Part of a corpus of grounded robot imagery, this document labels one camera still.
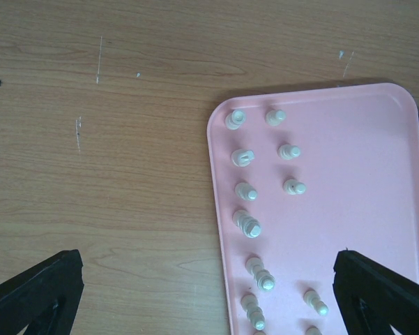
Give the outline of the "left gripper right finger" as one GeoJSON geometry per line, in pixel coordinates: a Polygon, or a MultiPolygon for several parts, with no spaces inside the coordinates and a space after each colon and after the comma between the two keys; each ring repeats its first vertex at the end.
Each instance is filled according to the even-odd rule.
{"type": "Polygon", "coordinates": [[[349,334],[419,334],[419,285],[356,251],[340,251],[333,291],[349,334]]]}

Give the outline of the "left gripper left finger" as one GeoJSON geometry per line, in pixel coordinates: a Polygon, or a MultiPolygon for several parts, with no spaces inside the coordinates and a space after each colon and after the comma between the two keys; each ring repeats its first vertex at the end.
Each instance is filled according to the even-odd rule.
{"type": "Polygon", "coordinates": [[[77,249],[0,284],[0,334],[69,334],[84,289],[77,249]]]}

